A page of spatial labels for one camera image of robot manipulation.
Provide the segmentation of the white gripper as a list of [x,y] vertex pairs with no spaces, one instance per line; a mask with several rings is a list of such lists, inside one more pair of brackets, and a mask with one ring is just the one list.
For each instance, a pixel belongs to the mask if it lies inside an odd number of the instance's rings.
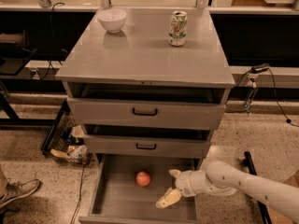
[[206,187],[206,173],[202,171],[184,171],[171,169],[169,174],[173,176],[176,181],[177,189],[169,188],[162,198],[156,202],[158,209],[164,209],[180,201],[181,195],[183,197],[193,197],[197,194],[203,193]]

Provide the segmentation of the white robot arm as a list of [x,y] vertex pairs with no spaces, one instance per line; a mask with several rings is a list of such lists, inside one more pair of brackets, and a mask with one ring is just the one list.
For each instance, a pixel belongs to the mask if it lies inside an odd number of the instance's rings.
[[299,222],[299,188],[235,169],[223,161],[213,161],[205,171],[171,169],[175,188],[169,188],[156,207],[163,209],[200,193],[229,196],[237,190],[276,210],[292,221]]

